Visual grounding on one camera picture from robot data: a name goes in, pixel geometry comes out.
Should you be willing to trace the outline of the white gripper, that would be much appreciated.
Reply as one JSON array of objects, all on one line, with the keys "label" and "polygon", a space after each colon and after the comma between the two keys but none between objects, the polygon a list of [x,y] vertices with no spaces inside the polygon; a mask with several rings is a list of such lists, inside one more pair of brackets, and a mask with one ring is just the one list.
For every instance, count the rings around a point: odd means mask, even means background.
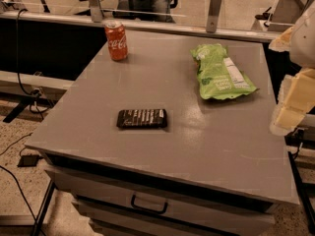
[{"label": "white gripper", "polygon": [[270,131],[276,136],[292,132],[315,107],[315,4],[311,4],[293,27],[269,44],[276,52],[289,51],[290,60],[302,68],[285,75],[272,114]]}]

